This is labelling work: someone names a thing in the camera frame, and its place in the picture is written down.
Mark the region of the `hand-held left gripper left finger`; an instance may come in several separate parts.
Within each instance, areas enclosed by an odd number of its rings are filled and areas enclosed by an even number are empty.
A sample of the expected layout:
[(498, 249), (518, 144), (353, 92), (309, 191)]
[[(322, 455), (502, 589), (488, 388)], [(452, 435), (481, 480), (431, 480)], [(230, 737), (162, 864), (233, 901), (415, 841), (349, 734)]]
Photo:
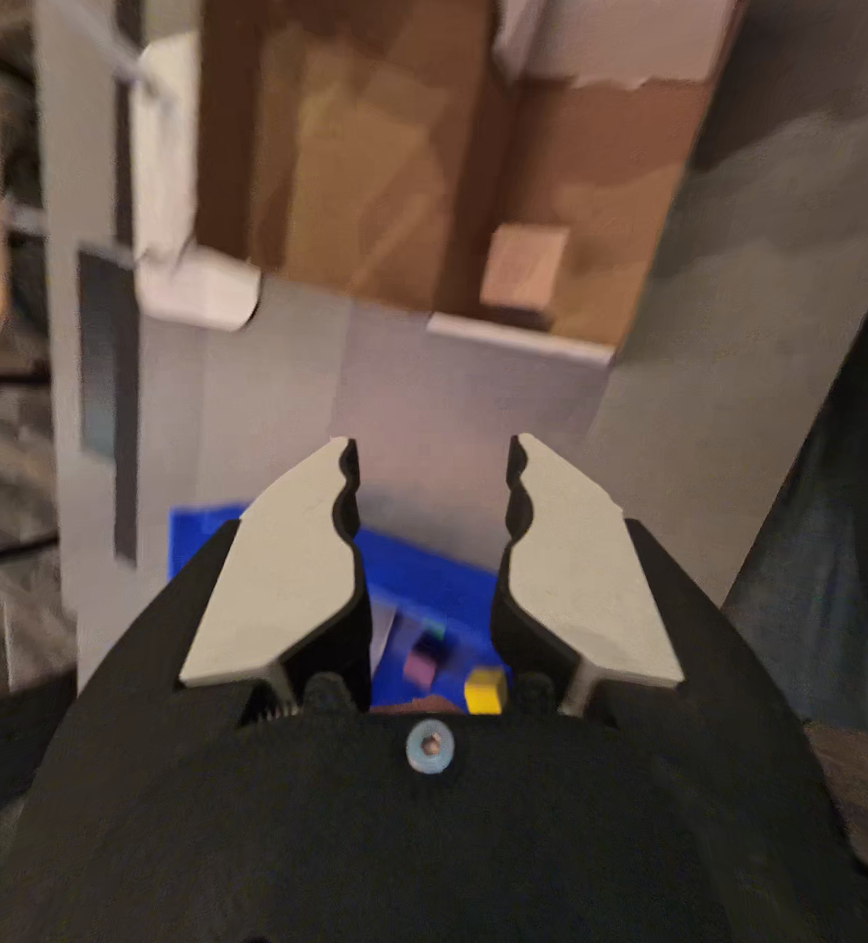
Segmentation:
[(362, 555), (357, 442), (337, 437), (283, 473), (241, 513), (179, 673), (197, 689), (263, 682), (283, 709), (310, 680), (341, 678), (371, 701), (372, 621)]

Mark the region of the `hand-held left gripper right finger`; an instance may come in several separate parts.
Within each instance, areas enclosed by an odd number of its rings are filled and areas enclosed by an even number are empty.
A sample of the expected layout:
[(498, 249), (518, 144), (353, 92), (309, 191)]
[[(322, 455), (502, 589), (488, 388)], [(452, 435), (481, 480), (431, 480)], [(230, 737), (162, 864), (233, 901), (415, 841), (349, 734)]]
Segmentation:
[(604, 685), (686, 676), (621, 507), (536, 436), (511, 437), (491, 641), (513, 697), (583, 715)]

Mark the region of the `yellow wooden cube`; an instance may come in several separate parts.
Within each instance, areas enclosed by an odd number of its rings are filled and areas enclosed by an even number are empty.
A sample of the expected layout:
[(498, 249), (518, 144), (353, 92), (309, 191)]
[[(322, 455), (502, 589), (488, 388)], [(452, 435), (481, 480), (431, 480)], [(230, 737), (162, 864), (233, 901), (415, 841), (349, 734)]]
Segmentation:
[(498, 716), (508, 702), (508, 677), (501, 666), (475, 666), (464, 682), (466, 710), (473, 716)]

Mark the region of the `person's dark clothing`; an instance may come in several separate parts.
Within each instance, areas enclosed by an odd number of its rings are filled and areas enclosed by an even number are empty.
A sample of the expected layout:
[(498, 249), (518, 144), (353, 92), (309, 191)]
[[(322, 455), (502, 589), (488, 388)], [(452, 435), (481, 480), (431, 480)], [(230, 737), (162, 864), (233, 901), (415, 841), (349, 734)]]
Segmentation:
[(868, 733), (868, 313), (723, 611), (803, 721)]

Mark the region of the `white cardboard box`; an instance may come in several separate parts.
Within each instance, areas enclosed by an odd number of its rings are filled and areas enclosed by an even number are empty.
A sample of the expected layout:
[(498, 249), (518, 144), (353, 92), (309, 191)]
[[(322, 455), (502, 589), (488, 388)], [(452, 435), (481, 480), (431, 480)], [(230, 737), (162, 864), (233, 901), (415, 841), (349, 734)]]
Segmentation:
[[(611, 358), (745, 6), (204, 2), (197, 240), (265, 275)], [(510, 222), (570, 229), (545, 314), (479, 300)]]

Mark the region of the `blue plastic bin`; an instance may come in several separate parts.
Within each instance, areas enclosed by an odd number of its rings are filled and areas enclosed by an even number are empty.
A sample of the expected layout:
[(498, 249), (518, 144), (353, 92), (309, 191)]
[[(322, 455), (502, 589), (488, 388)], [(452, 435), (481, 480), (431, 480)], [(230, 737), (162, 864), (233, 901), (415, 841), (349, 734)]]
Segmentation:
[[(238, 522), (239, 518), (230, 518), (214, 534), (207, 534), (203, 546), (206, 555), (196, 554), (193, 569), (180, 573), (184, 582), (170, 581), (155, 600), (158, 608), (166, 605), (177, 613), (176, 617), (167, 614), (162, 619), (168, 635), (175, 638), (175, 654), (166, 673), (179, 689), (187, 689), (180, 684), (180, 669)], [(378, 705), (378, 693), (382, 694), (381, 706), (404, 705), (417, 713), (468, 714), (464, 682), (470, 671), (475, 666), (501, 666), (508, 674), (489, 628), (497, 576), (389, 536), (362, 534), (360, 524), (356, 545), (364, 562), (372, 621), (369, 710), (358, 710), (344, 681), (331, 673), (314, 676), (302, 706), (294, 709), (283, 709), (267, 684), (244, 682), (262, 686), (266, 704), (278, 707), (281, 716), (366, 717)], [(417, 690), (403, 679), (404, 660), (422, 634), (426, 620), (442, 623), (447, 629), (447, 651), (430, 691)]]

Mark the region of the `large natural wooden cube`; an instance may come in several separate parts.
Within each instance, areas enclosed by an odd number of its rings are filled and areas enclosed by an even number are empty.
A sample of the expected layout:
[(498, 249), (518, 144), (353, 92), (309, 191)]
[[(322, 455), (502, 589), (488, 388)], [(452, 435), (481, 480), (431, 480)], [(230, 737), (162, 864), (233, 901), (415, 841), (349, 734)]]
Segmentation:
[(569, 237), (567, 226), (510, 222), (497, 227), (480, 286), (481, 304), (547, 313)]

